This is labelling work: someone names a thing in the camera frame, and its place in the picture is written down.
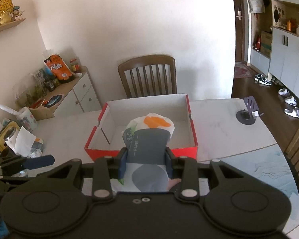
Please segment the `white grey paper bag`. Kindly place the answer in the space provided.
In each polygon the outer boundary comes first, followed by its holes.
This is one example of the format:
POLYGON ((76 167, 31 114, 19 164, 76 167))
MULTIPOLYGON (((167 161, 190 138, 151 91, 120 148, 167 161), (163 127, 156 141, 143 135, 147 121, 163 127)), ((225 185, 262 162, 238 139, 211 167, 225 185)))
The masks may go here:
POLYGON ((122 134, 127 148, 123 179, 111 180, 113 192, 167 192, 165 150, 175 126, 164 116, 149 113, 130 121, 122 134))

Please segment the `white tissue paper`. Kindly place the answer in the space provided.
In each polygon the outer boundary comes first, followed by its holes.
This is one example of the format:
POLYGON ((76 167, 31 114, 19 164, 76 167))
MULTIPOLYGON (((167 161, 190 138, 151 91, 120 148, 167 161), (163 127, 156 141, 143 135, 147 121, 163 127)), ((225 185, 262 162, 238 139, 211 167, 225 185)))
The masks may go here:
POLYGON ((36 140, 36 136, 27 131, 24 127, 18 130, 11 127, 4 135, 4 141, 8 147, 17 155, 29 157, 31 148, 36 140))

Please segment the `red cardboard shoe box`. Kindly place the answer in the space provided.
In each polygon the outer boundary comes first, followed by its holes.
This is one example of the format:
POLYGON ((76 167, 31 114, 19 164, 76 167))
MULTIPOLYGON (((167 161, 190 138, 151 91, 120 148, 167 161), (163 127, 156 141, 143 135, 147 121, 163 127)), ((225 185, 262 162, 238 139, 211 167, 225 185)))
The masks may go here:
POLYGON ((114 100, 105 103, 85 144, 92 160, 116 156, 135 132, 164 130, 176 157, 197 158, 198 141, 186 94, 114 100))

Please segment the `white drawer sideboard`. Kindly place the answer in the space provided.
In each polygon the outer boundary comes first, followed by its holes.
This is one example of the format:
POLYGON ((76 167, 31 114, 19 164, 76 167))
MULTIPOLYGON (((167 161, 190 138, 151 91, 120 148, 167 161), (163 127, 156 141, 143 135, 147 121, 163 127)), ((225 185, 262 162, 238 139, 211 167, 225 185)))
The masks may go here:
POLYGON ((39 107, 30 109, 36 120, 67 117, 101 110, 101 105, 90 79, 88 68, 81 68, 82 75, 73 81, 61 84, 48 92, 39 107))

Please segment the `far wooden chair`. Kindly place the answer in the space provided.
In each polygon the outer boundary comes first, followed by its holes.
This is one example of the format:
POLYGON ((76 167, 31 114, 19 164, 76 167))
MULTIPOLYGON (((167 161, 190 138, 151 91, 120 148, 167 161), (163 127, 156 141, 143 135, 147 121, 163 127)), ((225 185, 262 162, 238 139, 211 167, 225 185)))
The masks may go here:
POLYGON ((126 97, 138 98, 177 93, 175 59, 168 55, 146 55, 118 66, 126 97))

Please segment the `orange snack bag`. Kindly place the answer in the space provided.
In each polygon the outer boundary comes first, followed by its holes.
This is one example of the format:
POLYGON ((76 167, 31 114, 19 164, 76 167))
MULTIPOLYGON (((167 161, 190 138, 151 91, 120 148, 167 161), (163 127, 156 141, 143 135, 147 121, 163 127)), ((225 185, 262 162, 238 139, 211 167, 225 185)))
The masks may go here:
POLYGON ((62 84, 69 83, 75 79, 74 75, 59 55, 51 55, 43 62, 62 84))

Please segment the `yellow flower ornament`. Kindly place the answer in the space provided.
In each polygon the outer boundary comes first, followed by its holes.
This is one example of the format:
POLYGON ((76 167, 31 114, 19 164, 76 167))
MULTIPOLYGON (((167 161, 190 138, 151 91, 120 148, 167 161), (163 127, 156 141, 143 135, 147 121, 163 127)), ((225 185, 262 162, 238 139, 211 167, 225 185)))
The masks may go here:
POLYGON ((16 20, 20 20, 24 10, 14 5, 12 0, 0 0, 0 26, 16 20))

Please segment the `hanging grey tote bag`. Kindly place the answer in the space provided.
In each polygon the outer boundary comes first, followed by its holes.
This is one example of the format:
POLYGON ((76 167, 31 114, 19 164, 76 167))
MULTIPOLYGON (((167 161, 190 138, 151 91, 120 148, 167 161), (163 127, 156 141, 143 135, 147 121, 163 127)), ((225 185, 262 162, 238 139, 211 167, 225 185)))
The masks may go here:
POLYGON ((262 14, 265 12, 265 5, 263 0, 249 0, 250 13, 262 14))

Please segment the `wooden wall shelf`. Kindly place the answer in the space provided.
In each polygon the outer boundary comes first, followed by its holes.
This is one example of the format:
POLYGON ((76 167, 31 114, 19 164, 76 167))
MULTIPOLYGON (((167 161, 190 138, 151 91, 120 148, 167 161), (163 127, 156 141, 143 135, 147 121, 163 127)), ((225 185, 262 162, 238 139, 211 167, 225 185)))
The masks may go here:
POLYGON ((20 23, 22 23, 25 20, 26 19, 23 18, 23 19, 20 19, 20 20, 15 20, 13 22, 9 22, 9 23, 3 24, 3 25, 0 26, 0 32, 5 31, 7 29, 10 29, 12 27, 18 26, 20 23))

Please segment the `white wall cabinet unit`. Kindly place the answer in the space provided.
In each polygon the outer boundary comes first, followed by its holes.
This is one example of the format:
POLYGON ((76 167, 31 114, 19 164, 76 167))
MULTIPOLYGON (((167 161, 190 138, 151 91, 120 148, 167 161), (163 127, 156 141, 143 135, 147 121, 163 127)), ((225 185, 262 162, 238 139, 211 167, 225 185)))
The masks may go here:
POLYGON ((263 0, 265 12, 252 14, 250 63, 293 93, 299 104, 299 0, 263 0))

